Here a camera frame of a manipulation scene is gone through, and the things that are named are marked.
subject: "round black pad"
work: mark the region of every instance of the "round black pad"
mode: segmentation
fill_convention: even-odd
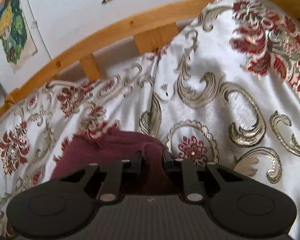
[[[236,234],[265,238],[278,236],[292,226],[297,212],[285,194],[261,183],[231,182],[211,200],[212,216]]]
[[[12,228],[31,238],[66,236],[93,218],[93,200],[71,182],[51,182],[14,197],[7,207]]]

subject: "bedspread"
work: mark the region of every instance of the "bedspread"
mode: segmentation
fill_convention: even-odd
[[[0,235],[12,197],[50,179],[76,134],[158,138],[289,195],[300,240],[300,24],[267,0],[216,0],[157,53],[108,80],[53,81],[0,120]]]

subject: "maroon cloth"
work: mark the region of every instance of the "maroon cloth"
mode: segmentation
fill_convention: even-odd
[[[162,168],[164,147],[155,138],[137,132],[124,132],[110,128],[106,134],[93,141],[74,136],[52,174],[52,179],[65,176],[75,170],[98,163],[108,166],[116,160],[133,159],[141,151],[141,182],[129,188],[130,193],[176,193]]]

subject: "bed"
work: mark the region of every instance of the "bed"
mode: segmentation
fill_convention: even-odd
[[[283,191],[297,205],[290,236],[300,240],[300,23],[291,17],[300,18],[300,0],[270,1],[186,0],[133,15],[9,94],[0,108],[0,235],[14,235],[9,201],[50,179],[73,135],[93,140],[115,127]],[[191,18],[179,32],[176,22]],[[93,52],[129,36],[141,56],[103,80]],[[56,80],[78,60],[85,82]]]

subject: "striped gray surface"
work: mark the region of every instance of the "striped gray surface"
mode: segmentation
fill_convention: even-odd
[[[104,206],[86,228],[64,240],[247,240],[216,226],[202,207],[178,196],[126,196]],[[268,240],[291,240],[288,236]]]

